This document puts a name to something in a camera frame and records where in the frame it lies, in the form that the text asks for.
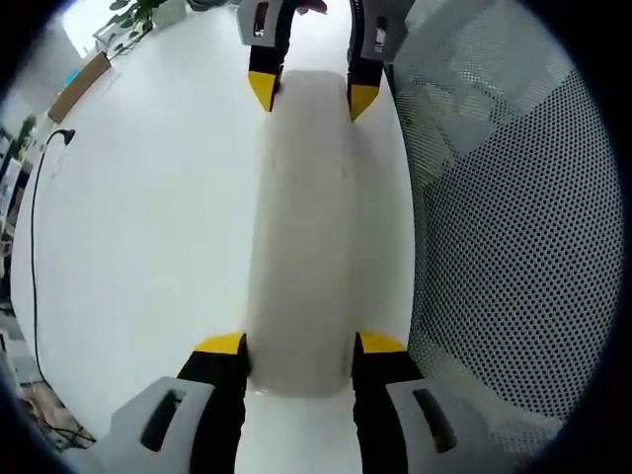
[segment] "white table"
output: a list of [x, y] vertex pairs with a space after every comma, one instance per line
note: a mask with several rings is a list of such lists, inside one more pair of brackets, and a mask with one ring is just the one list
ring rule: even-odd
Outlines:
[[[296, 17], [286, 70], [346, 77], [349, 4]], [[43, 371], [96, 436], [110, 416], [193, 346], [242, 325], [265, 114], [247, 82], [249, 49], [228, 8], [144, 39], [93, 86], [50, 146], [38, 190], [36, 263]], [[356, 122], [363, 328], [406, 343], [414, 272], [404, 144], [386, 82]], [[33, 347], [30, 180], [16, 229], [13, 303]], [[238, 472], [357, 472], [353, 394], [287, 400], [250, 393]]]

